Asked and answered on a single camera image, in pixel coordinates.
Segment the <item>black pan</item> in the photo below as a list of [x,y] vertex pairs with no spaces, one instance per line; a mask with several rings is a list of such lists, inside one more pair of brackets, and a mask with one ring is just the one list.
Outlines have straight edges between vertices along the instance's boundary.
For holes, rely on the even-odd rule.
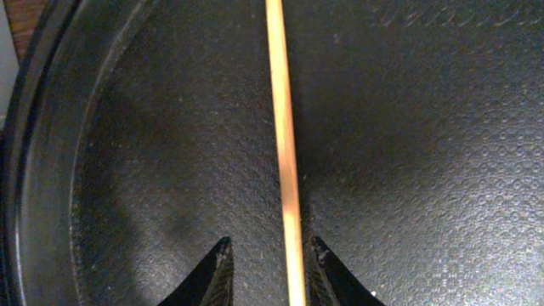
[[[544,304],[544,3],[285,1],[305,235],[387,305]],[[157,305],[223,236],[286,305],[264,1],[52,2],[10,109],[13,305]]]

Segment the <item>thin wooden rod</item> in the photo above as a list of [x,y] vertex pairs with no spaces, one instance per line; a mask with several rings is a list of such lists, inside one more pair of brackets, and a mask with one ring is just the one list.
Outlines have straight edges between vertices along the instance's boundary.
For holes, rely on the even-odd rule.
[[270,74],[274,101],[275,133],[280,166],[281,205],[286,243],[289,304],[306,305],[303,243],[298,202],[297,160],[292,124],[291,89],[287,64],[286,33],[281,0],[266,0]]

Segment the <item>brown wooden surface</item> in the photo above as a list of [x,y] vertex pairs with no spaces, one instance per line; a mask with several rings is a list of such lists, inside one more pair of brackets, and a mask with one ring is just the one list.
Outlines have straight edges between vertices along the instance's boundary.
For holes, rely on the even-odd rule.
[[25,56],[34,28],[48,0],[3,0],[19,61]]

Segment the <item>chopstick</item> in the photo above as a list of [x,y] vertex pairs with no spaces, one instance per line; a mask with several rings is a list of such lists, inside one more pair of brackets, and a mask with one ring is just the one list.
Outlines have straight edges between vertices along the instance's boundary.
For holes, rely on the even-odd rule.
[[292,123],[286,33],[281,0],[266,0],[266,16],[276,145],[280,167],[289,304],[291,306],[304,306],[306,305],[306,289],[304,286],[300,204],[298,202],[297,160]]

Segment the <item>raised curved edge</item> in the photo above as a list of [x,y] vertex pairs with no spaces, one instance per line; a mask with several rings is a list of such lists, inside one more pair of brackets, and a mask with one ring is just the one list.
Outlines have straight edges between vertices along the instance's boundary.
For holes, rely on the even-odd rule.
[[32,35],[26,56],[14,85],[2,148],[2,203],[0,204],[0,302],[9,306],[26,305],[20,279],[17,224],[20,212],[20,170],[36,117],[35,102],[79,0],[49,1]]

